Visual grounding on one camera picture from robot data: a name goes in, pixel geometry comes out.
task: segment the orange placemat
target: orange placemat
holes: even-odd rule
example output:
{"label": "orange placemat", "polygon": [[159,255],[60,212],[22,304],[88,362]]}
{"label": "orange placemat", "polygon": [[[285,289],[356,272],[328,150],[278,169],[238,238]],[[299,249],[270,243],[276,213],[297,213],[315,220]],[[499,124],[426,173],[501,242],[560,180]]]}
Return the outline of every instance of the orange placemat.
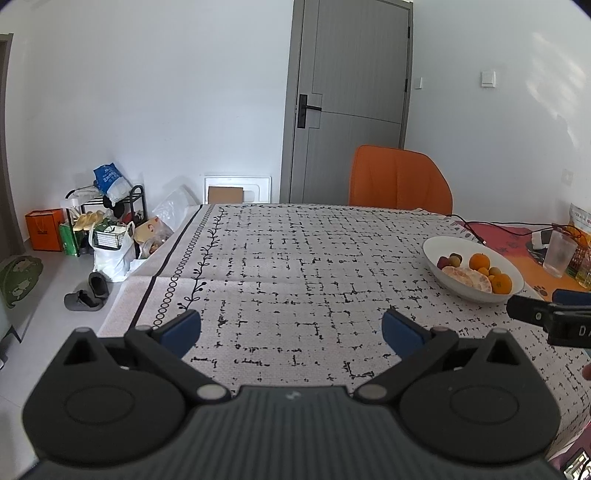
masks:
{"label": "orange placemat", "polygon": [[[544,270],[537,259],[534,259],[528,243],[531,235],[519,236],[505,232],[493,225],[471,223],[470,227],[485,241],[488,248],[499,252],[513,263],[523,275],[525,282],[530,285],[544,300],[551,301],[552,294],[560,288],[564,290],[587,291],[567,274],[562,278],[555,278]],[[530,233],[527,228],[504,227],[515,233]]]}

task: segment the black cable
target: black cable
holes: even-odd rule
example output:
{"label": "black cable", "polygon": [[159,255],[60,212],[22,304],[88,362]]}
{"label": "black cable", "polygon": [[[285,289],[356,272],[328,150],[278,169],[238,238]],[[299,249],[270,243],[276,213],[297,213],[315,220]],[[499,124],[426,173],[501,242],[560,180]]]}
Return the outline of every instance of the black cable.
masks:
{"label": "black cable", "polygon": [[466,230],[468,230],[468,231],[469,231],[469,232],[470,232],[472,235],[474,235],[474,237],[476,238],[476,240],[478,240],[478,241],[479,241],[479,242],[480,242],[482,245],[486,245],[486,242],[485,242],[485,240],[484,240],[484,239],[483,239],[483,238],[482,238],[480,235],[478,235],[478,234],[477,234],[477,233],[474,231],[474,229],[473,229],[472,227],[470,227],[470,225],[468,225],[468,222],[467,222],[467,221],[465,221],[465,220],[464,220],[464,219],[463,219],[461,216],[459,216],[459,215],[456,215],[455,213],[452,213],[452,214],[450,214],[450,215],[447,215],[447,216],[448,216],[448,217],[457,217],[457,218],[459,218],[459,219],[460,219],[460,220],[461,220],[461,221],[464,223],[464,228],[465,228]]}
{"label": "black cable", "polygon": [[476,237],[476,239],[481,244],[486,244],[486,242],[484,241],[484,239],[480,235],[476,234],[476,232],[474,231],[474,229],[472,229],[470,227],[470,224],[471,223],[479,223],[481,225],[495,226],[498,229],[503,230],[504,232],[510,233],[511,235],[515,235],[515,236],[530,236],[532,233],[544,232],[545,230],[553,230],[554,228],[566,228],[566,227],[574,228],[575,230],[578,230],[579,231],[578,237],[583,236],[583,233],[584,233],[579,228],[577,228],[577,227],[575,227],[573,225],[558,225],[556,223],[525,223],[525,222],[507,222],[507,223],[505,223],[505,225],[547,225],[544,228],[540,228],[540,229],[537,229],[537,230],[532,230],[531,232],[527,232],[527,233],[515,233],[515,232],[512,232],[511,230],[509,230],[507,228],[504,228],[501,225],[498,225],[498,223],[500,223],[500,222],[480,222],[478,220],[471,220],[470,222],[468,222],[468,221],[464,220],[460,215],[456,215],[455,213],[452,213],[451,215],[448,215],[448,216],[449,217],[457,217],[457,218],[459,218],[464,223],[464,227],[467,230],[469,230],[472,233],[472,235],[474,235]]}
{"label": "black cable", "polygon": [[581,479],[581,477],[583,476],[583,472],[587,468],[587,465],[589,464],[589,462],[591,462],[591,458],[587,459],[587,461],[583,464],[583,468],[581,468],[581,473],[579,473],[579,476],[577,477],[577,480],[580,480]]}

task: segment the red fruit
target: red fruit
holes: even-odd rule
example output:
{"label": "red fruit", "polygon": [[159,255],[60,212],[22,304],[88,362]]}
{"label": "red fruit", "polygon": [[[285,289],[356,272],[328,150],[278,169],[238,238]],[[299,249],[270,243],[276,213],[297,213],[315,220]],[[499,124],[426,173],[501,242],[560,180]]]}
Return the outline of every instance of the red fruit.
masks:
{"label": "red fruit", "polygon": [[439,257],[439,261],[437,262],[437,268],[439,270],[443,270],[444,267],[449,267],[451,266],[451,263],[449,261],[449,258],[447,257]]}

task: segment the gray door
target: gray door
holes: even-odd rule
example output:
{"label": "gray door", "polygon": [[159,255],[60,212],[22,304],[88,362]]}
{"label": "gray door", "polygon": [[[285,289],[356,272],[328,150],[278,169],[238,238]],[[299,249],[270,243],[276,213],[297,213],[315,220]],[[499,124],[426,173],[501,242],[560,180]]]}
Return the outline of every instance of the gray door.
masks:
{"label": "gray door", "polygon": [[402,146],[411,11],[403,3],[305,0],[291,202],[346,205],[356,148]]}
{"label": "gray door", "polygon": [[6,103],[6,78],[8,57],[12,34],[0,35],[0,262],[10,255],[24,251],[21,233],[18,230],[17,216],[14,212],[4,131],[4,106]]}

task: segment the blue plastic bag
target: blue plastic bag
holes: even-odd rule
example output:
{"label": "blue plastic bag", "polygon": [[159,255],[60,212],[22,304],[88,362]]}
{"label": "blue plastic bag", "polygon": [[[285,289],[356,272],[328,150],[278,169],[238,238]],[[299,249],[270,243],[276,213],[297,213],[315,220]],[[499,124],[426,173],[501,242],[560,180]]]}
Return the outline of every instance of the blue plastic bag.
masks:
{"label": "blue plastic bag", "polygon": [[114,164],[102,165],[95,169],[96,185],[111,203],[123,200],[131,191],[131,185]]}

